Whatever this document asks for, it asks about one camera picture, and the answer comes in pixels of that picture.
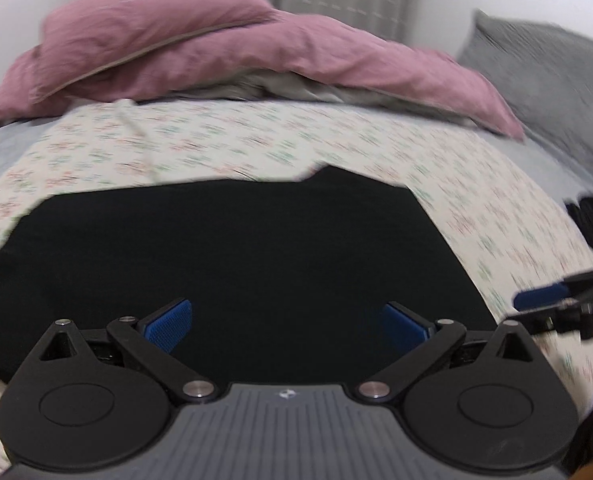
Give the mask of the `black pants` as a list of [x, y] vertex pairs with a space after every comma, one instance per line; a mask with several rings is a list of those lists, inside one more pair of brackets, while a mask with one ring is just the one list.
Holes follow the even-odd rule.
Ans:
[[178, 361], [214, 382], [354, 384], [402, 352], [382, 308], [490, 330], [493, 315], [407, 188], [335, 168], [61, 194], [0, 248], [0, 379], [59, 318], [103, 328], [175, 299]]

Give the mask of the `floral bed sheet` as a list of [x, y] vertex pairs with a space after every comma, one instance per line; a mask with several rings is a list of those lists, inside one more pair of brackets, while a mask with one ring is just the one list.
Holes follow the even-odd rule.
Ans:
[[593, 268], [565, 213], [579, 187], [537, 145], [387, 110], [290, 101], [90, 104], [0, 129], [0, 246], [56, 193], [217, 177], [295, 179], [325, 164], [405, 185], [490, 311]]

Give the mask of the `grey pillow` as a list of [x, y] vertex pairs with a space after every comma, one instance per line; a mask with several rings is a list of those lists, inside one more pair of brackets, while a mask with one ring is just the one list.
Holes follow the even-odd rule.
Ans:
[[494, 84], [530, 138], [593, 175], [592, 39], [478, 10], [458, 62]]

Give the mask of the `pink duvet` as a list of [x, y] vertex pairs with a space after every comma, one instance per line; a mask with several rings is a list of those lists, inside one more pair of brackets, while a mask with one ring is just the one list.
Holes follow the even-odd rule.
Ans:
[[73, 102], [150, 101], [246, 72], [367, 90], [525, 135], [493, 84], [450, 56], [381, 39], [267, 0], [73, 0], [0, 84], [0, 126], [62, 115]]

